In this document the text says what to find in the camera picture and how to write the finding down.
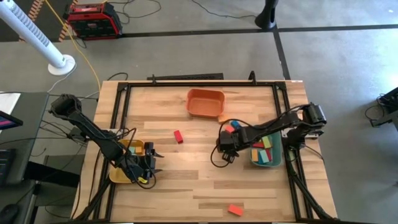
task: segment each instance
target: yellow cable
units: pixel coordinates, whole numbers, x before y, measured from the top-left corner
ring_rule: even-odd
[[[74,44],[76,50],[81,54],[81,56],[83,56],[83,58],[86,60],[86,62],[87,62],[87,64],[88,64],[88,66],[90,66],[91,71],[93,71],[93,74],[94,74],[95,78],[97,79],[98,90],[101,91],[100,80],[99,80],[99,78],[98,78],[98,76],[97,76],[97,73],[95,72],[93,66],[92,66],[91,63],[88,61],[86,55],[84,55],[83,52],[80,51],[80,49],[77,47],[77,45],[76,45],[76,43],[75,43],[75,40],[73,39],[71,33],[69,32],[69,29],[68,29],[67,25],[64,24],[64,23],[62,22],[61,18],[60,18],[60,17],[58,16],[58,14],[55,12],[55,10],[54,10],[53,7],[50,5],[50,3],[49,3],[47,0],[44,0],[44,1],[45,1],[45,3],[49,6],[49,8],[51,9],[51,11],[54,13],[54,15],[57,17],[57,19],[60,21],[60,23],[61,23],[62,26],[63,26],[62,28],[66,28],[66,30],[67,30],[67,32],[68,32],[68,35],[69,35],[70,39],[72,40],[72,43]]]

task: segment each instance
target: colorful block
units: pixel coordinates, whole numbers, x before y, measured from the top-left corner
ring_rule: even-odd
[[[136,153],[136,148],[135,147],[132,147],[132,146],[130,146],[129,147],[129,151],[131,152],[131,153]]]
[[[257,152],[257,149],[251,150],[251,159],[253,160],[253,162],[259,161],[259,153]]]
[[[241,128],[241,125],[239,124],[238,121],[232,121],[231,122],[232,127],[234,127],[234,129],[239,129]]]
[[[234,132],[235,129],[234,129],[232,126],[227,125],[227,126],[225,127],[225,131],[227,131],[228,133],[232,134],[232,132]]]
[[[142,153],[142,147],[135,147],[135,148],[136,148],[136,154]]]
[[[239,215],[239,216],[243,215],[243,209],[239,208],[238,206],[235,206],[235,205],[229,205],[228,211],[235,215]]]
[[[264,148],[264,144],[262,142],[257,142],[253,144],[253,147],[259,147],[259,148]]]
[[[265,147],[266,149],[272,147],[272,145],[271,145],[271,143],[270,143],[270,141],[269,141],[268,136],[262,137],[262,143],[264,144],[264,147]]]
[[[179,130],[174,131],[174,136],[175,140],[177,140],[179,144],[183,143],[183,139]]]
[[[218,122],[219,123],[225,122],[228,119],[229,119],[229,117],[226,116],[225,114],[221,114],[221,115],[218,116]]]
[[[272,153],[271,153],[271,150],[272,150],[272,148],[271,148],[271,149],[266,149],[266,153],[267,153],[267,157],[268,157],[268,160],[269,160],[269,161],[272,161]]]
[[[268,156],[267,156],[267,154],[266,154],[266,151],[265,150],[260,150],[259,151],[259,162],[261,163],[261,164],[265,164],[266,162],[269,162],[269,159],[268,159]]]

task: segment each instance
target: wooden tabletop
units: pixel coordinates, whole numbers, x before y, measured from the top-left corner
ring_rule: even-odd
[[[94,118],[109,128],[118,82],[104,82]],[[308,103],[304,83],[286,82],[290,106]],[[137,128],[136,139],[152,141],[158,158],[157,185],[151,190],[136,184],[116,186],[112,222],[271,222],[294,221],[294,211],[284,163],[276,168],[251,164],[249,150],[241,151],[233,164],[220,169],[210,163],[220,125],[215,119],[191,117],[185,109],[190,87],[137,87],[132,89],[127,128]],[[260,124],[276,118],[270,87],[209,87],[225,94],[224,113],[230,118]],[[119,115],[123,108],[121,99]],[[173,132],[180,130],[184,143],[177,144]],[[308,146],[320,152],[318,141]],[[75,216],[88,204],[94,164],[99,147],[88,145],[81,172],[81,196]],[[214,160],[224,164],[221,154]],[[309,191],[327,213],[336,216],[323,161],[307,149],[301,150]],[[96,166],[93,195],[100,180],[102,156]],[[302,194],[297,189],[302,216]],[[103,197],[104,217],[108,193]],[[244,209],[237,217],[227,212],[230,204]]]

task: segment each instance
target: red power station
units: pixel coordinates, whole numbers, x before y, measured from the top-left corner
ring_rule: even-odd
[[[122,34],[119,16],[107,2],[72,5],[63,18],[83,40],[113,39]]]

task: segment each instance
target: concrete floor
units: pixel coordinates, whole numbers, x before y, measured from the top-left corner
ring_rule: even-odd
[[[197,1],[211,11],[234,16],[258,14],[264,3]],[[124,31],[256,28],[253,18],[212,16],[190,0],[159,2],[162,10],[158,14],[132,19]],[[154,9],[156,4],[144,0],[126,7],[135,16]],[[397,13],[398,2],[394,0],[281,0],[277,22],[279,27],[398,24]],[[338,216],[347,221],[395,223],[398,133],[388,124],[377,129],[370,127],[363,113],[380,93],[398,86],[398,30],[292,32],[280,36],[290,76],[305,81],[309,99],[322,105],[328,119],[320,144]],[[78,68],[52,93],[85,96],[98,91],[90,69],[72,43],[55,45],[64,54],[75,56]],[[82,51],[101,81],[117,72],[128,72],[130,80],[142,80],[152,74],[217,72],[223,72],[225,79],[247,79],[250,70],[255,70],[260,79],[283,79],[272,34],[143,37],[92,41],[87,46]],[[48,74],[46,61],[30,46],[0,43],[0,49],[0,90],[47,91],[58,79]],[[91,118],[95,107],[94,101],[83,103],[83,111]],[[49,115],[45,119],[54,120]],[[74,154],[78,149],[68,141],[60,144],[41,140],[33,153],[38,154],[44,147],[50,155]],[[34,159],[40,162],[43,157]],[[66,216],[71,210],[55,209],[57,214]],[[62,221],[40,210],[36,223],[55,220]]]

